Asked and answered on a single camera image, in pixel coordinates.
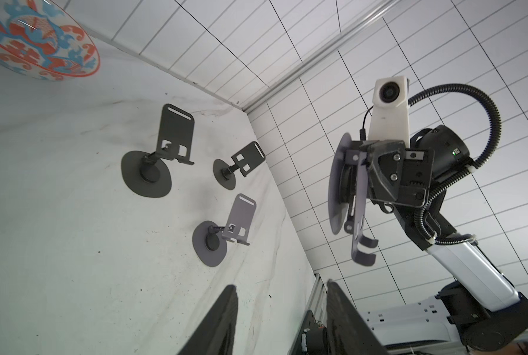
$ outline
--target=white tabletop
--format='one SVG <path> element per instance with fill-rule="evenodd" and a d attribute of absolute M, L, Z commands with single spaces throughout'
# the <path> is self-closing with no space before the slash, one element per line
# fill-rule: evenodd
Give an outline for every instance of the white tabletop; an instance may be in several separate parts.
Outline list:
<path fill-rule="evenodd" d="M 0 67 L 0 354 L 177 353 L 228 284 L 235 354 L 286 354 L 313 272 L 266 164 L 234 191 L 212 164 L 255 140 L 246 115 L 97 41 L 98 74 L 43 82 Z M 163 198 L 126 187 L 122 156 L 150 152 L 165 103 L 192 113 L 191 160 L 166 161 Z M 248 242 L 205 266 L 191 244 L 234 197 L 258 204 Z"/>

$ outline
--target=white tiled wall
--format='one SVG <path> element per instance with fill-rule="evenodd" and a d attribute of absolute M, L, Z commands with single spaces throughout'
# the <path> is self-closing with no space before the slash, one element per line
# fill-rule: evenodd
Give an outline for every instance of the white tiled wall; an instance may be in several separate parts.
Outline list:
<path fill-rule="evenodd" d="M 379 240 L 374 266 L 354 263 L 350 236 L 331 233 L 325 202 L 334 148 L 345 132 L 358 139 L 375 80 L 392 75 L 407 75 L 411 94 L 465 82 L 497 103 L 500 148 L 448 191 L 442 213 L 459 231 L 477 234 L 483 251 L 528 297 L 528 0 L 403 0 L 249 114 L 313 269 L 338 280 L 359 309 L 416 302 L 453 281 L 394 215 L 371 203 L 365 233 Z M 473 156 L 487 142 L 484 110 L 458 94 L 416 104 L 410 124 L 412 133 L 450 126 Z"/>
<path fill-rule="evenodd" d="M 56 3 L 115 45 L 242 107 L 364 15 L 376 1 Z"/>

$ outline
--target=metal bracket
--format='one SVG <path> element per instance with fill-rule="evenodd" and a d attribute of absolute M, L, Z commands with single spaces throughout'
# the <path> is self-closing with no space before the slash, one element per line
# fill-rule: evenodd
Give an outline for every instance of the metal bracket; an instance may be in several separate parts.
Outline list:
<path fill-rule="evenodd" d="M 160 131 L 156 146 L 158 159 L 174 160 L 187 165 L 189 160 L 195 120 L 190 113 L 172 104 L 164 105 L 161 111 Z"/>
<path fill-rule="evenodd" d="M 221 237 L 228 241 L 236 239 L 240 244 L 250 245 L 246 240 L 255 212 L 256 202 L 252 198 L 243 194 L 236 195 Z"/>
<path fill-rule="evenodd" d="M 237 169 L 240 169 L 240 173 L 244 177 L 266 160 L 262 148 L 260 148 L 260 145 L 256 141 L 250 142 L 236 154 L 232 155 L 231 158 L 234 161 L 232 167 L 236 166 Z"/>
<path fill-rule="evenodd" d="M 351 258 L 354 262 L 364 266 L 373 266 L 376 254 L 364 253 L 358 249 L 358 245 L 374 249 L 378 246 L 377 239 L 370 239 L 363 234 L 363 223 L 365 222 L 365 210 L 368 193 L 368 173 L 365 166 L 366 152 L 359 152 L 359 159 L 352 161 L 357 165 L 357 193 L 355 195 L 355 213 L 353 216 L 353 244 Z"/>
<path fill-rule="evenodd" d="M 391 203 L 398 200 L 404 150 L 404 142 L 397 140 L 382 140 L 367 146 L 368 173 L 374 181 L 380 181 L 379 186 L 374 186 L 377 199 Z"/>

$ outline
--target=gray disc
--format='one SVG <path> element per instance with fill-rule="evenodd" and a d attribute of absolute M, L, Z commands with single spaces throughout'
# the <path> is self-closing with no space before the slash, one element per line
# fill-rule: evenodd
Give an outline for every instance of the gray disc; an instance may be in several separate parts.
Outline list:
<path fill-rule="evenodd" d="M 218 248 L 215 251 L 209 250 L 205 244 L 205 237 L 207 236 L 207 229 L 209 226 L 217 227 L 214 222 L 206 220 L 199 224 L 195 231 L 193 231 L 193 249 L 197 253 L 197 256 L 206 266 L 217 266 L 225 259 L 226 255 L 226 241 L 221 237 L 218 238 Z"/>
<path fill-rule="evenodd" d="M 155 164 L 160 172 L 160 178 L 156 182 L 148 182 L 140 174 L 142 158 L 147 155 L 146 152 L 132 151 L 122 157 L 120 168 L 122 170 L 122 179 L 126 186 L 136 194 L 144 197 L 163 197 L 171 190 L 171 175 L 168 166 L 160 159 Z"/>
<path fill-rule="evenodd" d="M 227 190 L 234 190 L 236 187 L 236 177 L 234 177 L 234 173 L 227 176 L 228 180 L 221 173 L 221 171 L 227 167 L 229 167 L 229 165 L 225 161 L 220 159 L 215 160 L 213 162 L 213 175 L 222 187 Z"/>
<path fill-rule="evenodd" d="M 327 194 L 327 208 L 329 210 L 329 223 L 334 234 L 339 233 L 347 217 L 348 203 L 341 203 L 339 198 L 341 173 L 345 162 L 345 152 L 351 147 L 351 135 L 345 133 L 337 146 L 333 163 L 331 164 L 331 174 L 329 175 L 329 192 Z"/>

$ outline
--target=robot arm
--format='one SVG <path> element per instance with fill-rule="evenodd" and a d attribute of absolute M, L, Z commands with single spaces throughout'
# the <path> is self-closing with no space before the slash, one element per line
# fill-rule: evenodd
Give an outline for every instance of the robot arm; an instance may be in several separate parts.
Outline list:
<path fill-rule="evenodd" d="M 444 125 L 410 138 L 409 107 L 444 92 L 473 96 L 487 111 L 490 139 L 476 160 L 470 158 L 463 140 Z M 474 236 L 459 234 L 439 209 L 447 188 L 481 167 L 499 139 L 498 110 L 479 89 L 440 85 L 408 99 L 406 77 L 384 78 L 377 80 L 374 89 L 368 139 L 353 141 L 348 133 L 343 136 L 329 181 L 331 229 L 336 234 L 344 226 L 353 234 L 353 260 L 371 266 L 376 258 L 373 248 L 378 241 L 362 234 L 366 199 L 383 211 L 390 207 L 385 212 L 395 214 L 411 241 L 458 280 L 454 289 L 443 291 L 442 300 L 450 313 L 447 319 L 455 324 L 464 344 L 486 351 L 495 350 L 528 327 L 528 300 L 481 252 Z M 500 338 L 491 340 L 495 337 L 491 334 L 500 334 Z"/>

